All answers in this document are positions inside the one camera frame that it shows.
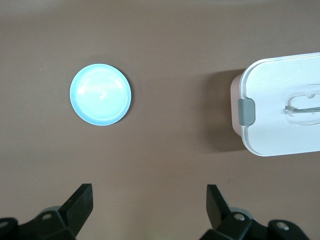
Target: white plastic container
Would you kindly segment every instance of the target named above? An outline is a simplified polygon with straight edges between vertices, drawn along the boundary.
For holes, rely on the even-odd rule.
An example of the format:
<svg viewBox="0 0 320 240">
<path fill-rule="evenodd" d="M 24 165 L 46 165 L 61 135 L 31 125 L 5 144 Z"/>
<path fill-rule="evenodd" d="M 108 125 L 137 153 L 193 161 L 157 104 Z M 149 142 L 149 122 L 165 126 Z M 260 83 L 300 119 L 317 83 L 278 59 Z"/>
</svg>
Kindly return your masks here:
<svg viewBox="0 0 320 240">
<path fill-rule="evenodd" d="M 258 156 L 320 151 L 320 52 L 252 64 L 231 84 L 231 112 Z"/>
</svg>

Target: brown background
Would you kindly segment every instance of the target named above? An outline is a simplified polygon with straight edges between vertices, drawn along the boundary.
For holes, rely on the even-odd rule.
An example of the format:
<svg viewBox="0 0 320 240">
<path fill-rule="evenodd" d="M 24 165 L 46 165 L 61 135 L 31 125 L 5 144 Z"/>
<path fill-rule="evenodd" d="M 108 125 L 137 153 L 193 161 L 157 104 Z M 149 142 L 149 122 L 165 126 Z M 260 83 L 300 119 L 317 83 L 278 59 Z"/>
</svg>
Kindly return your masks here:
<svg viewBox="0 0 320 240">
<path fill-rule="evenodd" d="M 259 59 L 319 52 L 319 9 L 318 0 L 1 0 L 0 217 L 24 223 L 92 183 L 79 240 L 196 240 L 210 227 L 206 185 L 217 184 L 258 222 L 286 219 L 320 239 L 320 153 L 245 150 L 229 92 Z M 73 77 L 93 63 L 132 86 L 114 125 L 90 125 L 70 104 Z"/>
</svg>

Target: container lid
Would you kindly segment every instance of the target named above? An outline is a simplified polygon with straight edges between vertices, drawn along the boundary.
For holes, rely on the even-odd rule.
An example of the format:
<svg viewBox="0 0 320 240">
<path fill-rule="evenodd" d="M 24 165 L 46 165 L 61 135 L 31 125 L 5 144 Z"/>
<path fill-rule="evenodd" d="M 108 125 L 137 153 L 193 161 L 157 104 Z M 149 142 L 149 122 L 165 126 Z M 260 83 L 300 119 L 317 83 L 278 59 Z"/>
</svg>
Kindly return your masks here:
<svg viewBox="0 0 320 240">
<path fill-rule="evenodd" d="M 251 152 L 320 151 L 320 53 L 255 62 L 241 76 L 240 98 L 242 139 Z"/>
<path fill-rule="evenodd" d="M 70 87 L 73 109 L 86 122 L 106 126 L 119 121 L 131 103 L 126 77 L 106 64 L 92 64 L 80 70 Z"/>
</svg>

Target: screw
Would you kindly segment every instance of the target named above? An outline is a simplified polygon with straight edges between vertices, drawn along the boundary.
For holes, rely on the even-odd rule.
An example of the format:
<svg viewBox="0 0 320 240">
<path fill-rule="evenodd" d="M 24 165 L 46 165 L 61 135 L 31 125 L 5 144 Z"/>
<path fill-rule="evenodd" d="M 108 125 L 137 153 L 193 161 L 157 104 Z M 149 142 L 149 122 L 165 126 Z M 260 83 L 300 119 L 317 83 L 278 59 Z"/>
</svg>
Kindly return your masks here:
<svg viewBox="0 0 320 240">
<path fill-rule="evenodd" d="M 47 219 L 50 219 L 51 217 L 52 217 L 52 214 L 48 213 L 42 216 L 42 220 L 47 220 Z"/>
<path fill-rule="evenodd" d="M 288 231 L 288 230 L 289 230 L 288 225 L 285 224 L 285 223 L 282 222 L 282 221 L 278 221 L 278 222 L 276 223 L 276 226 L 277 226 L 278 228 L 280 228 L 281 230 L 285 230 L 285 231 Z"/>
<path fill-rule="evenodd" d="M 0 222 L 0 229 L 4 228 L 5 226 L 7 226 L 9 223 L 7 221 L 4 222 Z"/>
<path fill-rule="evenodd" d="M 243 215 L 240 214 L 240 213 L 236 213 L 236 214 L 234 215 L 234 218 L 237 219 L 238 221 L 244 221 L 244 220 L 246 220 L 245 216 L 243 216 Z"/>
</svg>

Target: light blue plate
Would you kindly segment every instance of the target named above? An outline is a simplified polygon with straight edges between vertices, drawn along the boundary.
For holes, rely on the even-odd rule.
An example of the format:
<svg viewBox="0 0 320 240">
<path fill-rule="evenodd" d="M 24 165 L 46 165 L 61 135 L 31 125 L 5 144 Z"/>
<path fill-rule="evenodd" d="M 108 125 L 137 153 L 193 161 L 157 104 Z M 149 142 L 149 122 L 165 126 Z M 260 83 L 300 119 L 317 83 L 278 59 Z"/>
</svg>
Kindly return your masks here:
<svg viewBox="0 0 320 240">
<path fill-rule="evenodd" d="M 80 118 L 93 125 L 106 126 L 118 122 L 127 113 L 131 89 L 118 69 L 92 64 L 73 78 L 70 100 Z"/>
</svg>

